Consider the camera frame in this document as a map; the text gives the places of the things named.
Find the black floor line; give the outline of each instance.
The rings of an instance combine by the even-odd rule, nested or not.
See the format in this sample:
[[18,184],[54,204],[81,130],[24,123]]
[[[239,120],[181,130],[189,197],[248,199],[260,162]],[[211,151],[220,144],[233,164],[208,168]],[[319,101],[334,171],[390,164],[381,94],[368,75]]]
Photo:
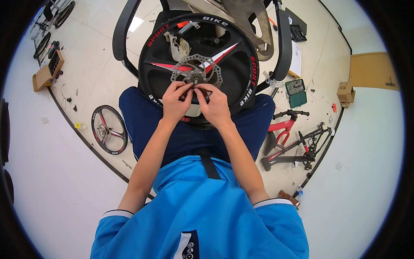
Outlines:
[[347,44],[348,44],[348,47],[349,47],[349,50],[351,51],[351,55],[352,55],[352,48],[351,48],[351,45],[349,44],[349,42],[348,42],[348,40],[347,40],[347,38],[345,37],[345,35],[344,35],[344,33],[342,32],[342,27],[341,27],[341,25],[338,23],[338,21],[335,19],[335,16],[333,16],[332,15],[332,13],[331,13],[331,11],[329,11],[329,9],[328,8],[326,8],[326,6],[323,4],[323,2],[321,1],[321,0],[318,0],[319,2],[320,2],[320,4],[328,11],[328,13],[332,16],[332,18],[334,18],[334,20],[335,20],[335,22],[337,23],[337,25],[338,25],[338,30],[339,30],[339,32],[342,34],[342,37],[344,38],[344,40],[347,42]]
[[[319,164],[322,162],[322,159],[325,157],[326,152],[328,152],[328,148],[329,148],[329,146],[331,146],[332,140],[334,139],[334,137],[335,137],[335,135],[337,133],[337,130],[338,130],[338,127],[339,127],[339,123],[341,122],[342,114],[344,113],[344,110],[345,110],[345,108],[342,107],[341,113],[339,114],[337,123],[335,125],[335,129],[334,129],[335,134],[333,136],[331,136],[330,139],[328,140],[328,143],[326,143],[326,147],[323,150],[322,155],[320,156],[319,160],[313,166],[312,171],[306,175],[307,177],[306,177],[305,181],[301,184],[301,187],[302,188],[305,187],[305,185],[307,184],[307,182],[311,179],[311,177],[315,173],[316,169],[318,168]],[[295,194],[293,195],[293,197],[295,198],[297,195],[298,195],[298,192],[295,192]]]
[[[50,86],[48,86],[48,90],[50,95],[52,96],[53,100],[55,101],[56,106],[59,108],[59,111],[62,113],[63,117],[67,121],[67,123],[70,125],[70,127],[75,131],[76,135],[79,136],[79,138],[85,143],[85,145],[109,168],[111,169],[116,175],[118,175],[122,180],[124,180],[126,183],[129,183],[129,179],[123,175],[120,171],[118,171],[113,165],[111,165],[104,157],[101,156],[101,154],[98,153],[98,151],[91,145],[89,142],[85,139],[84,136],[75,128],[73,123],[70,121],[69,117],[66,115],[66,113],[63,111],[62,107],[60,106],[58,100],[56,99],[55,95],[52,92],[52,89]],[[151,194],[148,194],[149,199],[154,199],[154,196]]]

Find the person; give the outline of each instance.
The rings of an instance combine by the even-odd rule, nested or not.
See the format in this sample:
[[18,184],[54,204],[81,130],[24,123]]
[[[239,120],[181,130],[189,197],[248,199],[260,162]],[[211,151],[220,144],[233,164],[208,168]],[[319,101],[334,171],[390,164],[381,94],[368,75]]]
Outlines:
[[[99,221],[91,258],[308,258],[295,206],[269,197],[255,164],[271,97],[231,117],[223,92],[192,86],[171,83],[163,107],[136,87],[120,96],[137,164],[118,209]],[[212,91],[209,103],[200,89]],[[180,121],[193,91],[214,129]],[[145,204],[151,187],[157,195]]]

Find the hand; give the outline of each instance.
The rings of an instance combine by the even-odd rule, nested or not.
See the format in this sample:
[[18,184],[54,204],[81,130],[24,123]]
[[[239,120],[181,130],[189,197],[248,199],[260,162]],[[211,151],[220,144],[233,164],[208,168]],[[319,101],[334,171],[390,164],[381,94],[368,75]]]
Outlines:
[[[198,88],[213,92],[210,95],[210,102],[208,104],[205,100],[203,92]],[[197,94],[200,110],[204,117],[219,131],[233,123],[230,118],[230,110],[225,93],[211,84],[198,84],[195,86],[194,92]]]
[[[193,87],[193,83],[188,85],[180,81],[171,83],[162,97],[164,120],[177,124],[184,117],[185,113],[191,107],[191,98],[193,97],[191,87]],[[185,101],[178,100],[185,92],[187,92]]]

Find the electrical outlet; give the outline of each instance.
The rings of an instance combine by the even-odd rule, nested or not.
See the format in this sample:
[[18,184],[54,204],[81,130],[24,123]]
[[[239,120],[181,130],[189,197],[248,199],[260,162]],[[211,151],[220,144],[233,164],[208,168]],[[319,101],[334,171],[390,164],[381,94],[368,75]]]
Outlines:
[[344,163],[338,162],[338,164],[336,165],[335,169],[338,170],[338,171],[341,171],[343,165],[344,165]]
[[40,120],[42,121],[43,124],[49,122],[48,118],[46,118],[46,117],[42,117],[42,118],[40,118]]

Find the white floor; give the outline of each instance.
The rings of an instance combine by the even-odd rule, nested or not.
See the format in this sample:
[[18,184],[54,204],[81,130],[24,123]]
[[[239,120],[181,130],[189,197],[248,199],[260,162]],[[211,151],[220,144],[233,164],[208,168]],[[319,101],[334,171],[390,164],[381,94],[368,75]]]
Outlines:
[[[106,153],[96,143],[90,123],[92,112],[96,107],[107,104],[119,110],[118,98],[122,91],[137,85],[137,79],[114,58],[112,53],[113,31],[126,2],[126,0],[77,0],[73,12],[65,23],[59,29],[51,29],[51,40],[59,40],[65,59],[62,68],[64,74],[53,88],[54,95],[60,103],[63,96],[72,98],[71,103],[66,103],[65,113],[73,123],[86,124],[87,128],[81,131],[82,135],[117,170],[129,178],[132,170],[125,163],[132,168],[136,163],[132,145],[128,144],[120,155]],[[306,35],[308,41],[299,43],[303,53],[302,78],[308,86],[308,103],[298,110],[308,111],[310,116],[299,116],[291,130],[287,142],[290,143],[297,139],[298,130],[308,133],[315,130],[322,121],[334,128],[340,111],[336,90],[339,82],[348,80],[350,52],[334,19],[317,0],[286,0],[283,4],[283,8],[292,10],[308,25]],[[273,4],[267,10],[269,16],[276,21]],[[142,0],[135,14],[136,17],[144,20],[134,32],[128,33],[127,38],[128,58],[136,66],[141,48],[154,27],[154,22],[150,20],[155,20],[160,11],[162,8],[159,1]],[[276,50],[271,60],[260,63],[260,81],[264,79],[263,71],[273,70],[277,56]],[[284,81],[290,80],[292,78],[287,76]],[[266,94],[270,92],[271,89],[264,91]],[[285,89],[280,89],[274,101],[277,107],[276,113],[289,109]],[[338,107],[337,113],[332,111],[333,103]],[[77,107],[76,112],[73,110],[74,105]],[[328,123],[330,116],[334,118],[331,124]],[[274,122],[287,119],[288,117],[277,119]],[[301,149],[297,152],[298,155],[303,154]],[[295,155],[295,153],[296,149],[293,149],[286,155]],[[261,157],[263,157],[262,152],[256,163],[271,197],[275,197],[281,189],[293,194],[296,186],[306,178],[308,171],[303,169],[303,165],[292,169],[290,164],[278,164],[273,166],[270,172],[265,172],[259,164]]]

